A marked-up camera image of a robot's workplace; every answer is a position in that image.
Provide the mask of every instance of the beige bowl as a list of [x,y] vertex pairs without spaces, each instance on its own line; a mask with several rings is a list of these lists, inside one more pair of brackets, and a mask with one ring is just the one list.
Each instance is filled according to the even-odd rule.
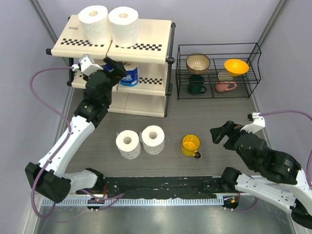
[[207,56],[201,53],[194,53],[186,58],[186,66],[187,70],[189,70],[191,73],[195,75],[201,75],[208,70],[210,66],[210,60]]

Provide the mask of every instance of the metal frame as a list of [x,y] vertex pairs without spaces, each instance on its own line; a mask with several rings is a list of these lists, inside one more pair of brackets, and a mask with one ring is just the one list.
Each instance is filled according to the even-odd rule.
[[[39,2],[37,0],[29,0],[30,4],[32,5],[35,13],[39,17],[41,23],[43,24],[47,34],[49,35],[51,41],[55,44],[58,40],[58,37],[53,30],[50,21],[48,20],[47,16],[45,15],[42,7],[40,6]],[[65,62],[65,64],[68,64],[68,59],[67,58],[62,58]]]
[[175,39],[175,28],[176,24],[171,24],[171,35],[170,35],[170,47],[169,47],[169,56],[166,58],[166,62],[168,63],[168,71],[167,71],[167,84],[166,84],[166,106],[164,116],[167,117],[168,112],[168,103],[169,96],[172,93],[172,83],[171,83],[171,73],[172,73],[172,64],[175,62],[175,59],[172,57],[172,51],[174,47],[174,39]]
[[[192,75],[191,72],[187,70],[186,65],[186,57],[190,54],[184,54],[181,50],[185,49],[187,51],[192,50],[192,47],[195,48],[196,46],[200,46],[203,51],[210,51],[215,50],[219,51],[219,48],[226,48],[227,46],[230,47],[232,45],[254,45],[250,51],[245,51],[244,53],[202,53],[207,55],[210,60],[210,67],[204,73],[201,74],[201,79],[203,81],[199,82],[198,85],[205,85],[207,87],[207,91],[205,93],[199,95],[192,95],[189,94],[186,90],[189,86],[189,77]],[[176,88],[177,88],[177,99],[198,99],[198,98],[250,98],[252,93],[254,92],[255,88],[257,87],[258,83],[261,81],[261,74],[259,69],[259,60],[261,57],[261,49],[258,43],[219,43],[219,44],[181,44],[178,46],[177,52],[177,70],[175,73],[176,79]],[[254,72],[254,67],[251,62],[251,56],[258,56],[258,61],[256,64],[256,68],[258,70],[258,76]],[[223,63],[227,59],[242,59],[246,61],[249,65],[249,71],[246,74],[241,76],[234,77],[233,81],[240,85],[240,89],[235,89],[234,91],[230,92],[223,92],[219,93],[215,91],[213,88],[213,84],[218,81],[218,73],[221,71],[225,71]]]
[[264,28],[264,30],[263,30],[263,32],[262,32],[262,34],[258,40],[259,47],[262,46],[262,44],[264,43],[264,41],[268,37],[270,31],[273,29],[273,26],[275,25],[278,17],[283,12],[283,10],[285,9],[288,2],[289,2],[289,0],[280,0],[279,3],[276,5],[276,8],[274,9],[267,25],[265,26],[265,28]]

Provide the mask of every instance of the white toilet paper roll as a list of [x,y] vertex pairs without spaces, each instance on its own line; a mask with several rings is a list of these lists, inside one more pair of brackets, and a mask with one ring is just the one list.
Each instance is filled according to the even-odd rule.
[[142,132],[144,150],[150,155],[159,154],[165,146],[165,133],[161,127],[151,125]]
[[141,151],[138,135],[134,131],[125,130],[118,134],[116,145],[124,158],[134,159]]
[[80,11],[78,18],[91,44],[106,44],[112,40],[105,6],[88,6]]
[[131,47],[138,42],[138,12],[130,7],[117,7],[108,14],[113,43],[120,47]]

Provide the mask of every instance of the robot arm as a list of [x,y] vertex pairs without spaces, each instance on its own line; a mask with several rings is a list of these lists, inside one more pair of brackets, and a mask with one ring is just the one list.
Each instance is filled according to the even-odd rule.
[[[71,135],[67,142],[47,165],[36,186],[36,192],[56,203],[62,202],[70,192],[85,188],[97,192],[102,188],[104,176],[96,170],[87,168],[82,172],[71,174],[65,174],[65,170],[80,145],[107,114],[111,104],[112,87],[126,76],[121,62],[115,62],[110,58],[105,58],[104,61],[113,67],[112,72],[95,64],[89,55],[84,55],[79,60],[79,64],[73,66],[74,71],[79,68],[87,77],[87,98],[79,104],[75,111],[75,116],[70,123]],[[25,172],[31,187],[42,166],[50,160],[51,154],[64,142],[68,131],[67,129],[53,148],[36,165],[30,162],[26,166]]]
[[312,229],[312,191],[306,175],[291,155],[270,149],[265,140],[254,135],[265,127],[265,120],[259,114],[248,114],[253,123],[246,126],[227,121],[220,128],[212,128],[213,142],[218,144],[227,135],[226,149],[236,151],[250,170],[260,172],[284,190],[274,189],[229,167],[222,174],[222,186],[263,199],[291,214],[295,222]]

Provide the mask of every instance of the wire rack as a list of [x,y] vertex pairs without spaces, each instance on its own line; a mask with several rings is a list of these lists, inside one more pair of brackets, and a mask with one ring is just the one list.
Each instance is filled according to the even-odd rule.
[[[210,59],[209,69],[202,74],[200,84],[207,88],[202,94],[188,92],[189,78],[193,75],[187,70],[186,58],[192,53],[201,53]],[[250,98],[261,81],[259,59],[261,50],[257,43],[232,44],[184,44],[178,46],[177,68],[175,72],[177,99],[190,98]],[[225,72],[224,62],[228,59],[240,59],[249,65],[249,71],[241,76],[233,77],[237,87],[230,91],[218,92],[215,85],[219,72]]]

